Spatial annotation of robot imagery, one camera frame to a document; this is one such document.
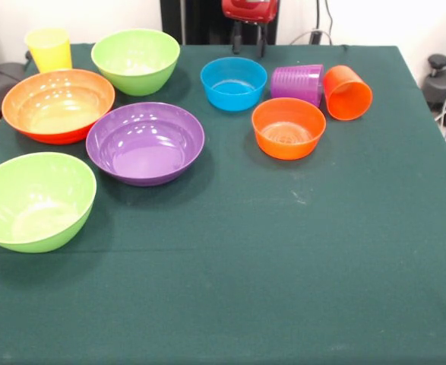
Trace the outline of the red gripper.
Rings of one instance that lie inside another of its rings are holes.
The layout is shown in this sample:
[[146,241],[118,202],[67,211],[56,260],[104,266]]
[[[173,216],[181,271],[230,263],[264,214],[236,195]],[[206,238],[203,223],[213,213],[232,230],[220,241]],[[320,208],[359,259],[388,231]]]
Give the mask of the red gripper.
[[260,23],[258,25],[258,55],[264,57],[267,45],[267,25],[277,15],[278,1],[239,1],[222,0],[222,10],[226,17],[236,20],[232,29],[232,52],[240,53],[242,45],[242,22]]

